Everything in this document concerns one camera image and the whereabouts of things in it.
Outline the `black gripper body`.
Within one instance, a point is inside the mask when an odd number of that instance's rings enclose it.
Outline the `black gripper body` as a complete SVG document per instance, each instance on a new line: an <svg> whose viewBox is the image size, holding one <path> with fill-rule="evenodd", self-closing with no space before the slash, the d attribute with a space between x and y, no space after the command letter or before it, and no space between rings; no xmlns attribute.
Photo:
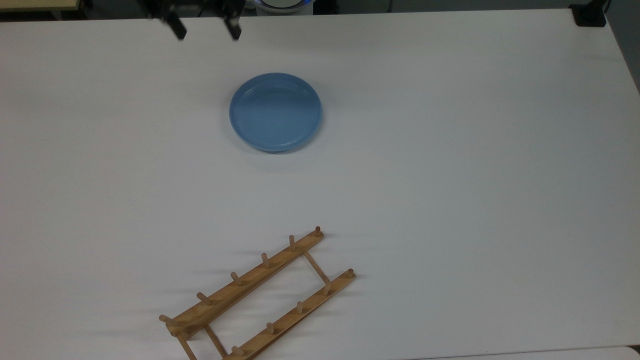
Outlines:
<svg viewBox="0 0 640 360"><path fill-rule="evenodd" d="M238 18L245 0L142 0L141 10L148 18L167 19L183 12L203 12L215 18Z"/></svg>

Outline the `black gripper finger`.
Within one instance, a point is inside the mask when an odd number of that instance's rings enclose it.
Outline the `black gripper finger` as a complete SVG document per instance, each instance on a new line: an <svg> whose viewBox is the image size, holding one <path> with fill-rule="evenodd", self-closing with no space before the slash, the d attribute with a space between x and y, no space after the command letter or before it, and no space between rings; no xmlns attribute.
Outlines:
<svg viewBox="0 0 640 360"><path fill-rule="evenodd" d="M240 27L240 18L242 14L238 12L224 14L222 20L231 36L233 41L238 41L242 35L242 28Z"/></svg>
<svg viewBox="0 0 640 360"><path fill-rule="evenodd" d="M175 11L168 11L160 14L160 20L169 26L174 36L183 41L187 34L187 29Z"/></svg>

